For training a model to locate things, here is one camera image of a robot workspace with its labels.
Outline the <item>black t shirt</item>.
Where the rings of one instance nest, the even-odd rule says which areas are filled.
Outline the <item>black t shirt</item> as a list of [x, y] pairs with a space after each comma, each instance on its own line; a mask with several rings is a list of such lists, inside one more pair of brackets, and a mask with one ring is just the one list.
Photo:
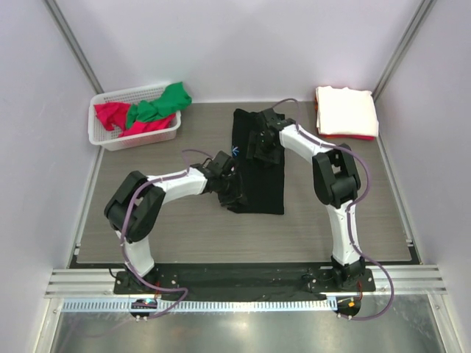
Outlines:
[[258, 131], [256, 112], [235, 109], [233, 112], [232, 156], [238, 164], [241, 186], [246, 203], [231, 204], [234, 213], [284, 214], [285, 152], [280, 150], [280, 162], [268, 165], [259, 159], [247, 158], [249, 136]]

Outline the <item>green t shirt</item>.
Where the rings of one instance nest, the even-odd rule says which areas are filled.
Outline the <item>green t shirt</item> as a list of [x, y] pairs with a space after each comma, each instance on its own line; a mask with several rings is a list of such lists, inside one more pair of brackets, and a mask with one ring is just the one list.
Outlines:
[[178, 110], [184, 110], [192, 104], [192, 98], [186, 92], [183, 83], [168, 85], [162, 94], [154, 100], [142, 100], [132, 104], [127, 112], [126, 129], [135, 122], [151, 123], [167, 118]]

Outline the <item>white perforated plastic basket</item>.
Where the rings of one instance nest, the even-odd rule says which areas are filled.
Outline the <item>white perforated plastic basket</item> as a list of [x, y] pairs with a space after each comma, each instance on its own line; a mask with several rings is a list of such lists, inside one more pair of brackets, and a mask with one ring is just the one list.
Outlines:
[[98, 94], [88, 111], [89, 142], [118, 151], [172, 140], [191, 103], [181, 82]]

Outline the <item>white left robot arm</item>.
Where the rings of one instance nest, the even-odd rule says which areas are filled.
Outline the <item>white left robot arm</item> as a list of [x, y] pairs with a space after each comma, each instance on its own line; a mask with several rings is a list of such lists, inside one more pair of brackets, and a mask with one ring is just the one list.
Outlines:
[[163, 205], [206, 193], [216, 193], [220, 205], [226, 208], [247, 203], [234, 157], [219, 151], [215, 157], [175, 173], [146, 176], [133, 171], [127, 175], [104, 210], [124, 257], [125, 270], [116, 275], [115, 293], [176, 291], [158, 286], [159, 270], [151, 254], [149, 235]]

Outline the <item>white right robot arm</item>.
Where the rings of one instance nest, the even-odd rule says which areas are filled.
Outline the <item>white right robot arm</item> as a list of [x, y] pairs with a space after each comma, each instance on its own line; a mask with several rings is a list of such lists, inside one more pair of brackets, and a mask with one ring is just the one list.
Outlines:
[[278, 164], [288, 149], [311, 164], [314, 192], [327, 208], [333, 236], [331, 279], [339, 290], [351, 289], [366, 273], [356, 227], [355, 201], [361, 180], [355, 156], [348, 146], [325, 142], [272, 108], [256, 113], [255, 125], [249, 134], [249, 160]]

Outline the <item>folded white t shirt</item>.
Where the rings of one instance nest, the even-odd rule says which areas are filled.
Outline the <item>folded white t shirt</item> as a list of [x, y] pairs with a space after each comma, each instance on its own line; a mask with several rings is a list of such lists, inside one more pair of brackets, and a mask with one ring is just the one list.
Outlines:
[[372, 92], [350, 88], [317, 87], [316, 128], [320, 135], [373, 140], [379, 122]]

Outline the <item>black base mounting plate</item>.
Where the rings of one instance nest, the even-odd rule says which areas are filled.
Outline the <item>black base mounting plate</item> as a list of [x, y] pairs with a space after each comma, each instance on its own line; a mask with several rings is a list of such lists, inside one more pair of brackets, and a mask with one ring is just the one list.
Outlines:
[[327, 263], [161, 263], [145, 276], [160, 288], [187, 288], [186, 301], [289, 302], [376, 290], [372, 271], [340, 282]]

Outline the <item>pink t shirt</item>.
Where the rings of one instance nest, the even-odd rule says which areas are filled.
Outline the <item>pink t shirt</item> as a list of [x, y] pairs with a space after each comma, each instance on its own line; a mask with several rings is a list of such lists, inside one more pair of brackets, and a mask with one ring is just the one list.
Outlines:
[[106, 131], [116, 127], [120, 138], [167, 129], [176, 116], [175, 108], [158, 108], [148, 101], [139, 104], [108, 102], [95, 104], [96, 117]]

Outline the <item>aluminium front rail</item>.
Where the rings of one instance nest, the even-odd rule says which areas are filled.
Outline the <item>aluminium front rail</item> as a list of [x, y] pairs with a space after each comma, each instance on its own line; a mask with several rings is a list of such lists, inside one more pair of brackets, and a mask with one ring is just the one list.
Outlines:
[[[445, 282], [437, 265], [387, 265], [387, 274], [394, 283], [397, 295], [447, 293]], [[114, 268], [57, 269], [52, 272], [44, 296], [50, 298], [91, 298], [113, 294], [114, 276], [120, 270]]]

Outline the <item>left aluminium frame post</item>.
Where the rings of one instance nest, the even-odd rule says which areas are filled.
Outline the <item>left aluminium frame post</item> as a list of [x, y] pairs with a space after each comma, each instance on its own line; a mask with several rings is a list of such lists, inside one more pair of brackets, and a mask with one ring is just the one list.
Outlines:
[[72, 28], [70, 27], [68, 21], [66, 20], [63, 11], [60, 9], [59, 4], [55, 0], [43, 0], [43, 4], [48, 10], [53, 22], [60, 31], [60, 34], [63, 36], [67, 47], [71, 50], [71, 53], [74, 59], [77, 61], [79, 67], [81, 68], [85, 78], [93, 88], [93, 91], [96, 94], [104, 93], [101, 83], [94, 70], [91, 67], [91, 64], [88, 61], [84, 51], [82, 50], [79, 41], [77, 40]]

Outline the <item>aluminium frame post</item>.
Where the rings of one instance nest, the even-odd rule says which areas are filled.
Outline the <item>aluminium frame post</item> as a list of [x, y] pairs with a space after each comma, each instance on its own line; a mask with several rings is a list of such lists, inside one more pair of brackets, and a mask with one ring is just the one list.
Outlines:
[[66, 20], [63, 11], [60, 9], [59, 4], [55, 0], [43, 0], [43, 4], [48, 10], [53, 22], [60, 31], [60, 34], [63, 36], [67, 47], [71, 50], [71, 53], [74, 59], [77, 61], [79, 67], [81, 68], [85, 78], [93, 88], [93, 91], [96, 94], [104, 93], [101, 83], [94, 70], [91, 67], [91, 64], [88, 61], [84, 51], [82, 50], [79, 41], [77, 40], [72, 28], [70, 27], [68, 21]]
[[432, 9], [436, 4], [436, 0], [422, 0], [419, 2], [417, 9], [415, 10], [411, 20], [396, 45], [386, 67], [383, 69], [382, 74], [372, 92], [373, 101], [377, 101], [380, 95], [388, 85], [395, 71], [399, 68], [401, 62], [406, 56], [411, 44], [415, 37], [419, 33], [421, 27], [425, 23], [427, 17], [430, 15]]

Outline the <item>right aluminium frame post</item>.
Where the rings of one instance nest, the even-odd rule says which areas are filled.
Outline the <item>right aluminium frame post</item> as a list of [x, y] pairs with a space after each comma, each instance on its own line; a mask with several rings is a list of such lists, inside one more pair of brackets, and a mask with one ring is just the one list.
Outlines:
[[417, 9], [415, 10], [411, 20], [396, 45], [386, 67], [383, 69], [382, 74], [372, 92], [373, 101], [377, 101], [380, 95], [388, 85], [395, 71], [399, 68], [401, 62], [406, 56], [411, 44], [415, 37], [419, 33], [421, 27], [425, 23], [427, 17], [430, 15], [432, 9], [436, 4], [436, 0], [422, 0], [419, 2]]

